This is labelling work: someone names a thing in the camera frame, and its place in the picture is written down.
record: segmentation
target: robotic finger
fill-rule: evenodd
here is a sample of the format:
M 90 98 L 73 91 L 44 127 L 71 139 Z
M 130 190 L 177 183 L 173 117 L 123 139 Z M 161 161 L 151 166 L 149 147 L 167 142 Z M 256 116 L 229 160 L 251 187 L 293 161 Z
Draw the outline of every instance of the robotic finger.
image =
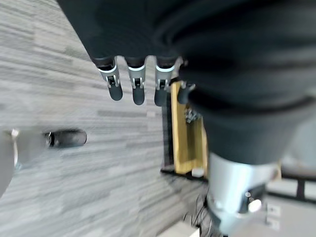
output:
M 104 81 L 107 83 L 110 96 L 118 101 L 123 97 L 122 86 L 119 80 L 119 68 L 114 57 L 93 60 L 99 69 Z
M 189 102 L 189 93 L 195 88 L 195 84 L 189 82 L 181 82 L 181 86 L 178 92 L 178 102 L 185 105 Z
M 174 64 L 177 58 L 157 57 L 155 80 L 155 104 L 162 106 L 166 103 L 167 91 L 174 70 Z
M 125 60 L 133 89 L 133 101 L 136 105 L 142 105 L 145 101 L 145 58 L 125 57 Z

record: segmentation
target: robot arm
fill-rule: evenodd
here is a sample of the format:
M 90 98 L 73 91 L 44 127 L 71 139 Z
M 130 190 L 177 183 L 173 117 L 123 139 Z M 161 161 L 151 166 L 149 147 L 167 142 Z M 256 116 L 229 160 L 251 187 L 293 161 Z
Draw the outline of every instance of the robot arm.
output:
M 58 0 L 92 61 L 122 97 L 115 56 L 144 100 L 143 65 L 158 57 L 161 106 L 174 58 L 190 105 L 203 115 L 213 223 L 230 234 L 258 210 L 297 126 L 315 111 L 315 10 L 301 0 Z

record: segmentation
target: silver cylinder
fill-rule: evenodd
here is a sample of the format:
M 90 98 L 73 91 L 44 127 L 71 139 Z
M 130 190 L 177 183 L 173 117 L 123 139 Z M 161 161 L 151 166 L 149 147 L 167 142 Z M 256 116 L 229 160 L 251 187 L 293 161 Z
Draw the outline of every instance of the silver cylinder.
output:
M 108 88 L 111 88 L 111 86 L 113 86 L 110 83 L 111 79 L 114 80 L 114 82 L 115 82 L 114 86 L 115 87 L 119 86 L 119 84 L 120 84 L 120 81 L 119 81 L 119 68 L 118 68 L 118 65 L 117 65 L 116 61 L 115 61 L 114 68 L 112 68 L 112 69 L 110 69 L 108 71 L 99 69 L 99 72 L 101 73 L 104 81 L 107 83 Z
M 155 70 L 155 80 L 156 80 L 156 90 L 160 90 L 160 82 L 165 81 L 165 90 L 169 87 L 169 82 L 172 77 L 172 71 L 174 70 L 174 66 L 171 68 L 160 68 L 156 65 Z
M 135 79 L 140 79 L 140 88 L 144 88 L 145 74 L 146 74 L 145 64 L 139 68 L 128 67 L 128 74 L 129 74 L 129 78 L 130 78 L 133 89 L 136 88 Z
M 277 171 L 277 163 L 250 165 L 210 154 L 207 203 L 220 232 L 230 235 L 247 223 L 262 205 L 262 197 L 251 197 L 250 190 L 264 187 Z

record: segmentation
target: floor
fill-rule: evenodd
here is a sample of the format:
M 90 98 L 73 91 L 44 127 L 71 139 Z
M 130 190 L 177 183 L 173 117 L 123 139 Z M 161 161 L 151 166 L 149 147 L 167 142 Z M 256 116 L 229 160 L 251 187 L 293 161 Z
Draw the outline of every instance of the floor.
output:
M 118 58 L 124 96 L 114 102 L 54 0 L 1 1 L 0 128 L 88 134 L 84 147 L 47 150 L 16 171 L 1 237 L 154 237 L 183 216 L 201 185 L 159 173 L 167 144 L 147 65 L 136 106 Z

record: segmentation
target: wooden board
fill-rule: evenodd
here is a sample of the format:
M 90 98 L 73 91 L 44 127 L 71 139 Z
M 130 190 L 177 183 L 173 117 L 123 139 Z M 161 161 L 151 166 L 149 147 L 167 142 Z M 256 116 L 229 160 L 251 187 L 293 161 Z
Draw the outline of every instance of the wooden board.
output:
M 190 124 L 185 121 L 187 105 L 178 103 L 177 95 L 181 83 L 171 86 L 172 137 L 174 167 L 177 173 L 187 173 L 193 168 L 203 167 L 207 173 L 207 141 L 203 120 Z

